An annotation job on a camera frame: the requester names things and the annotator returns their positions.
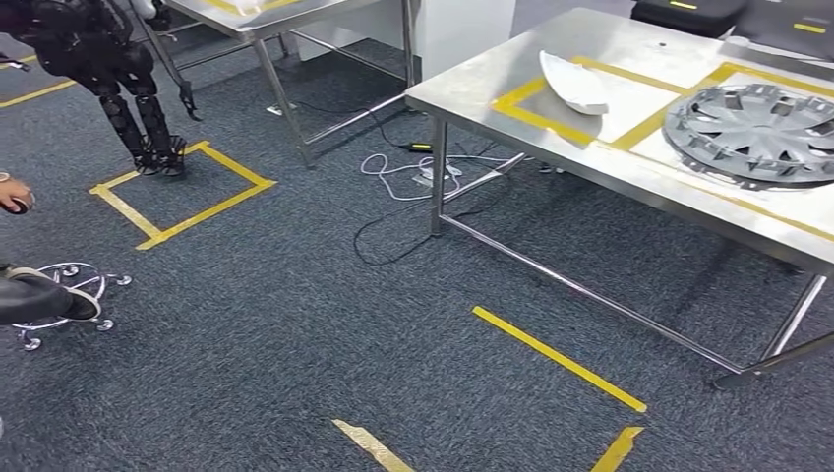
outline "person's leg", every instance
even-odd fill
[[[100,313],[94,297],[64,287],[35,269],[16,267],[0,272],[0,325],[50,317],[92,320]]]

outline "robotic leg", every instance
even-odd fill
[[[165,114],[156,99],[156,82],[150,72],[153,57],[143,46],[132,43],[125,51],[125,62],[115,70],[116,79],[136,98],[136,107],[148,133],[158,168],[169,176],[185,170],[186,142],[180,136],[171,135],[165,124]]]
[[[39,58],[46,72],[69,77],[98,96],[107,119],[133,156],[139,173],[150,175],[161,170],[165,175],[181,174],[185,168],[186,143],[179,136],[171,136],[165,124],[165,115],[156,99],[156,82],[150,74],[152,56],[136,43],[105,47],[101,51],[97,63],[72,55],[54,58],[39,55]],[[140,132],[127,101],[119,95],[119,83],[135,97],[146,136]]]
[[[119,135],[119,138],[133,156],[133,163],[137,172],[145,175],[153,174],[156,168],[156,159],[148,140],[142,136],[136,121],[128,108],[128,103],[119,95],[119,84],[115,81],[100,82],[91,79],[89,76],[73,77],[78,82],[98,97],[98,102],[107,115],[107,119]]]

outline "black case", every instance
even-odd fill
[[[720,37],[745,10],[747,0],[637,0],[631,18],[705,37]]]

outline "white cable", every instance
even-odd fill
[[[377,170],[377,171],[368,170],[367,169],[368,162],[370,162],[370,161],[372,161],[376,158],[381,158],[383,160],[383,166],[380,168],[380,170]],[[509,159],[500,159],[500,158],[497,158],[497,157],[485,157],[483,155],[448,155],[447,159],[481,159],[481,160],[489,160],[489,161],[493,161],[493,162],[507,162],[507,161],[509,161]],[[359,171],[362,172],[365,175],[376,175],[383,182],[383,185],[386,186],[386,190],[388,191],[388,194],[390,195],[390,197],[392,199],[397,200],[398,202],[416,202],[416,201],[420,201],[420,200],[430,199],[432,196],[431,195],[423,195],[423,196],[420,196],[420,197],[398,197],[393,192],[393,189],[391,188],[391,185],[386,180],[386,176],[390,175],[390,174],[395,174],[397,172],[402,172],[403,170],[408,170],[408,169],[419,169],[422,172],[427,166],[431,165],[434,162],[434,160],[435,159],[434,159],[433,156],[426,156],[426,157],[423,157],[422,159],[420,159],[420,161],[417,162],[416,164],[403,165],[402,167],[397,167],[395,169],[388,169],[388,156],[385,155],[385,154],[377,153],[377,154],[372,154],[372,155],[369,155],[368,157],[366,157],[365,160],[362,161],[362,165],[359,166]],[[453,192],[456,192],[457,190],[460,189],[460,181],[457,180],[457,177],[451,172],[449,173],[449,176],[451,177],[451,181],[454,182],[454,189],[446,192],[446,195],[451,194]]]

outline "black trousers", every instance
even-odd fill
[[[20,274],[10,278],[6,270],[0,271],[0,325],[64,315],[72,305],[70,292],[48,277]]]

